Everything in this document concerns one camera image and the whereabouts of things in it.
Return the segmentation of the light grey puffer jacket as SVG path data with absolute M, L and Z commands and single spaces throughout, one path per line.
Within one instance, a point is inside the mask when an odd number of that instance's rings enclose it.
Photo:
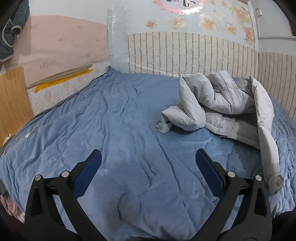
M 250 145 L 260 151 L 263 176 L 270 194 L 283 186 L 278 147 L 271 134 L 273 103 L 252 76 L 238 81 L 226 70 L 179 77 L 177 105 L 162 111 L 157 128 L 167 133 L 172 126 L 186 131 L 210 132 Z

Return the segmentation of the blue quilted bed cover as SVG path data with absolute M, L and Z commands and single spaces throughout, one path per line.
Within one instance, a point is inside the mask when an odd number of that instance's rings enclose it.
M 195 163 L 204 149 L 224 168 L 251 177 L 258 150 L 207 129 L 160 133 L 161 111 L 178 101 L 176 78 L 105 75 L 24 126 L 1 153 L 1 181 L 24 210 L 37 174 L 56 177 L 95 149 L 102 165 L 83 197 L 85 213 L 108 240 L 189 240 L 217 204 Z

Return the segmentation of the orange wooden board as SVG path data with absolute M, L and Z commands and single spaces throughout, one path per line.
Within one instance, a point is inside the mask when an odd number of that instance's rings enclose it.
M 1 75 L 0 80 L 0 134 L 1 146 L 15 135 L 34 116 L 25 85 L 21 66 Z

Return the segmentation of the yellow tape strip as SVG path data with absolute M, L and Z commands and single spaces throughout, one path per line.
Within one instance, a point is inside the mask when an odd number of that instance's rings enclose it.
M 73 78 L 76 78 L 76 77 L 79 77 L 79 76 L 82 76 L 82 75 L 85 75 L 85 74 L 89 74 L 91 72 L 93 72 L 94 69 L 88 69 L 88 70 L 83 70 L 83 71 L 78 71 L 78 72 L 75 72 L 71 75 L 68 75 L 66 77 L 60 77 L 60 78 L 57 78 L 57 79 L 54 79 L 54 80 L 51 80 L 51 81 L 47 81 L 45 83 L 42 83 L 42 84 L 39 84 L 37 85 L 35 88 L 34 88 L 34 92 L 38 92 L 42 89 L 45 89 L 45 88 L 48 88 L 48 87 L 52 87 L 54 85 L 57 85 L 57 84 L 61 84 L 63 82 L 66 82 L 68 80 L 71 80 Z

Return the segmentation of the dark green hanging garment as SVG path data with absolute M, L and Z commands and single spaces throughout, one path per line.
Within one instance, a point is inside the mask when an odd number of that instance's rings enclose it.
M 13 56 L 15 35 L 23 31 L 29 15 L 29 1 L 22 1 L 1 30 L 1 64 Z

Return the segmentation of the clear plastic sheet on wall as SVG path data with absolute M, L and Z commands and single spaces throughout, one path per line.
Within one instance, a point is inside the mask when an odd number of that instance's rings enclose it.
M 107 31 L 111 66 L 122 73 L 129 73 L 125 10 L 118 1 L 107 10 Z

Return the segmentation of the white wall socket box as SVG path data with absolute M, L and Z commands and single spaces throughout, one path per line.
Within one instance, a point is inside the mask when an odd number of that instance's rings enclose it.
M 263 13 L 262 13 L 262 10 L 261 9 L 256 8 L 255 9 L 255 12 L 256 12 L 256 15 L 257 15 L 258 18 L 260 18 L 261 16 L 263 16 Z

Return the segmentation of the pink heart wall sticker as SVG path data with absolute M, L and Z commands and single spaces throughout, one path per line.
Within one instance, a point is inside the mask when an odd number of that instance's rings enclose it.
M 188 1 L 188 0 L 154 0 L 153 3 L 163 11 L 168 11 L 172 14 L 191 15 L 199 13 L 206 5 L 207 0 Z

